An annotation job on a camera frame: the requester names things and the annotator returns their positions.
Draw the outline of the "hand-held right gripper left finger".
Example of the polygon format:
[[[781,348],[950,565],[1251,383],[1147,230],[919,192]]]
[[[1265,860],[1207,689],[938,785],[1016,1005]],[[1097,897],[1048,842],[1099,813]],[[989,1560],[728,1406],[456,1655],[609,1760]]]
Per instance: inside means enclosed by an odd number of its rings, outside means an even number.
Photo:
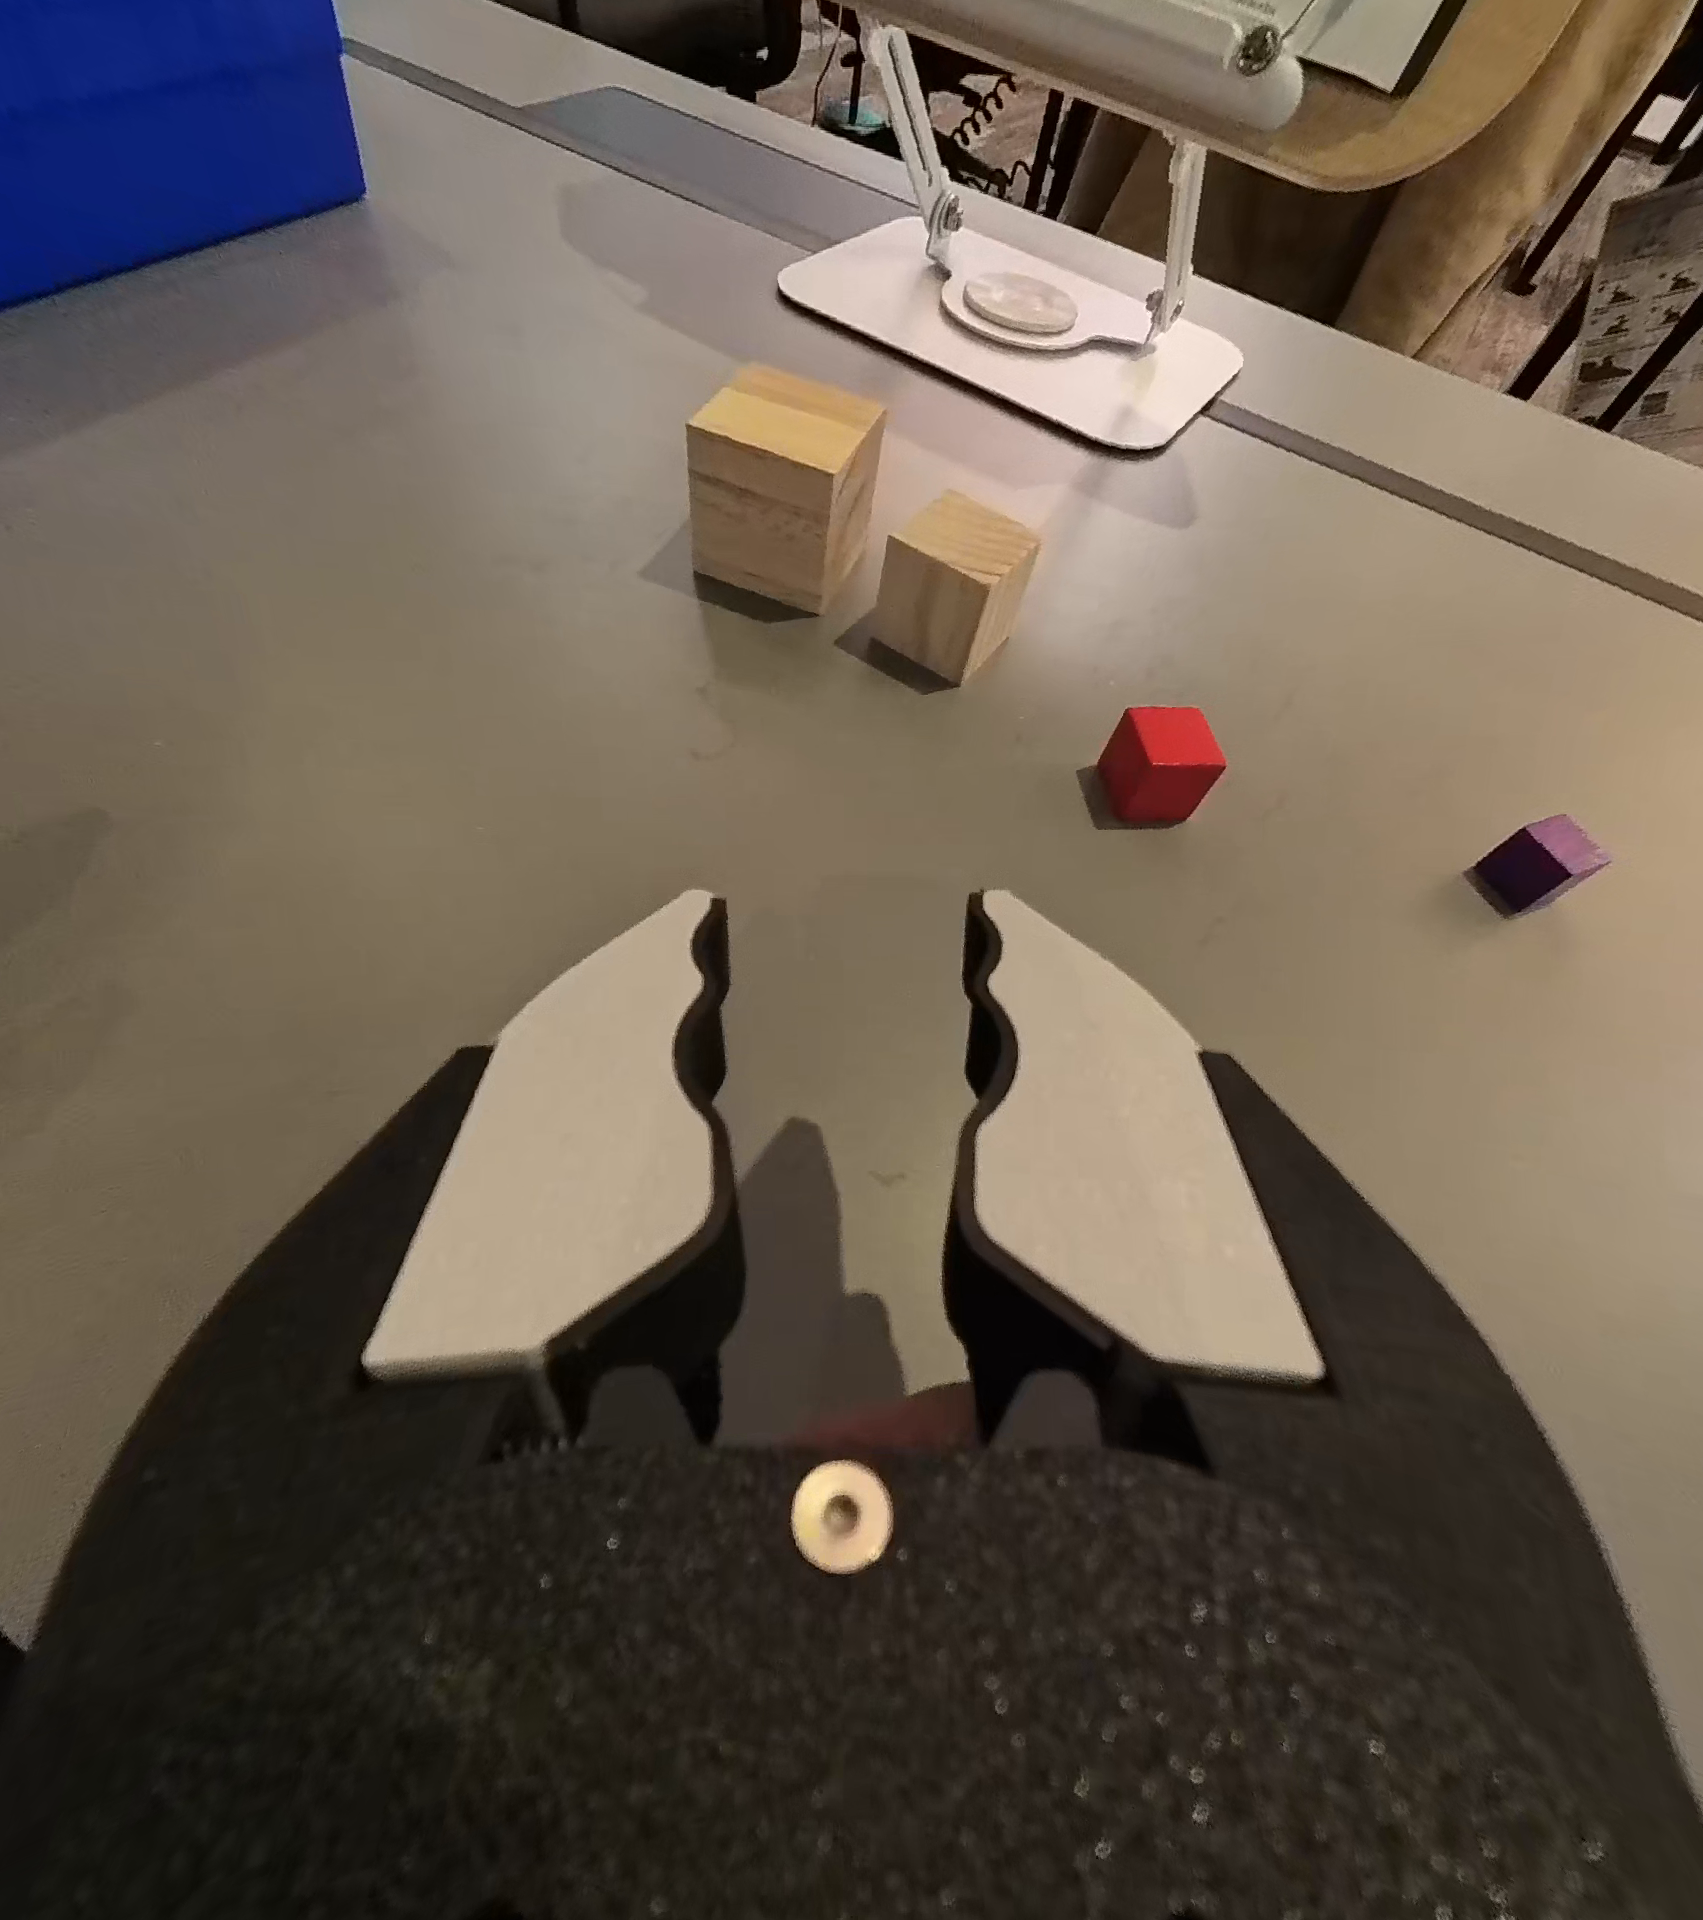
[[[737,1324],[728,987],[728,897],[680,893],[494,1035],[363,1376],[512,1376],[574,1439],[601,1376],[662,1367],[715,1439]]]

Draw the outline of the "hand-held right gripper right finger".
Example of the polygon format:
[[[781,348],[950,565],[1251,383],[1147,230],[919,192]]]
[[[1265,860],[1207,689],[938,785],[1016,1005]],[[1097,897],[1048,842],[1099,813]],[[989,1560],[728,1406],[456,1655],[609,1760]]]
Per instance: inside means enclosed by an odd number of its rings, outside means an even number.
[[[1016,893],[961,897],[961,1084],[944,1310],[980,1435],[1031,1376],[1176,1439],[1180,1382],[1327,1393],[1320,1334],[1235,1143],[1203,1042]]]

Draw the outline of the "red wooden cube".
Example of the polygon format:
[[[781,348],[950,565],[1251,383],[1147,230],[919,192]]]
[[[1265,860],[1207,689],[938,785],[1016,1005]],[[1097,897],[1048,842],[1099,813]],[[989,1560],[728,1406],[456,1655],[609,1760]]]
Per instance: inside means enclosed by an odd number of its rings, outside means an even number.
[[[1188,828],[1224,785],[1224,748],[1203,708],[1122,708],[1097,777],[1117,828]]]

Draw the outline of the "purple wooden cube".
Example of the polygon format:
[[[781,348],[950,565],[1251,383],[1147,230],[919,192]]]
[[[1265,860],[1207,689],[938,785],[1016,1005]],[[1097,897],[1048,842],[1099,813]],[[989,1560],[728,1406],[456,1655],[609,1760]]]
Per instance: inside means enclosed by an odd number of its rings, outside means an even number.
[[[1609,873],[1609,848],[1574,821],[1529,821],[1518,828],[1498,848],[1488,848],[1466,884],[1498,915],[1519,918],[1568,893],[1577,893],[1589,877]]]

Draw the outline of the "medium natural wooden cube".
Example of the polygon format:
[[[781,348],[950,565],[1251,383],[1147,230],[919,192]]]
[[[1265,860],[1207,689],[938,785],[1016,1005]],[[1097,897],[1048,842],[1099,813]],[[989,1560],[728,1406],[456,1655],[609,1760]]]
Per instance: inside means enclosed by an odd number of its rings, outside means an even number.
[[[938,495],[881,537],[876,643],[961,689],[1005,643],[1044,537],[973,495]]]

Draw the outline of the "large natural wooden cube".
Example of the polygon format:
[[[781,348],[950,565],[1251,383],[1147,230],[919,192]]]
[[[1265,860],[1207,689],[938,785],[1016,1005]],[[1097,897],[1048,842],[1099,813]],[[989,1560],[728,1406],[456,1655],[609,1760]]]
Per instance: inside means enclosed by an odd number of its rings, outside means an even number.
[[[690,560],[705,583],[818,619],[872,549],[881,408],[767,361],[690,414]]]

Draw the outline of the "blue plastic bin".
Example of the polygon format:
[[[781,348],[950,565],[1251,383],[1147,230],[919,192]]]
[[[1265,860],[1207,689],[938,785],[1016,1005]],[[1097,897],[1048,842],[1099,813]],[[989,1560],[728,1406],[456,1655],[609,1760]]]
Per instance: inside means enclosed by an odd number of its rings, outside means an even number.
[[[343,205],[332,0],[0,0],[0,315]]]

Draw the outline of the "white instruction sign stand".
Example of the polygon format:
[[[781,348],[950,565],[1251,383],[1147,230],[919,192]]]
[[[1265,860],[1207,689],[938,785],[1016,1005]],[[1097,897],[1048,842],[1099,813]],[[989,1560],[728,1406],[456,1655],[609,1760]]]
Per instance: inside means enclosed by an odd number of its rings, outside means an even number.
[[[1246,355],[1188,321],[1203,130],[1285,130],[1301,102],[1300,20],[1314,8],[1235,0],[950,0],[893,8],[860,27],[908,152],[913,221],[844,236],[775,289],[919,368],[944,368],[1071,442],[1152,457],[1203,423]],[[913,27],[1000,50],[1168,140],[1168,268],[1152,300],[1025,252],[961,222],[938,152]]]

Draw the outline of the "black office chair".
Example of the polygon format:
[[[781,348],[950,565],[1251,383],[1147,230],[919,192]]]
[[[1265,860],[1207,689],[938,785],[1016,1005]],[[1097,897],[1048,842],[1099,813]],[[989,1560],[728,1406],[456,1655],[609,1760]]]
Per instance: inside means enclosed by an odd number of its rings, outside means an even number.
[[[781,90],[808,50],[808,0],[561,0],[553,13],[586,44],[737,102]]]

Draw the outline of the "printed paper sheet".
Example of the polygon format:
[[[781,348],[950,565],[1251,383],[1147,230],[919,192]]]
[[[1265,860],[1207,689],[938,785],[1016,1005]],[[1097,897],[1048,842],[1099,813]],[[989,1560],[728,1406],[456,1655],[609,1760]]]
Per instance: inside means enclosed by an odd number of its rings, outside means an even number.
[[[1609,205],[1597,289],[1574,348],[1568,423],[1605,423],[1619,391],[1703,300],[1703,176]],[[1619,423],[1621,442],[1703,442],[1703,326]]]

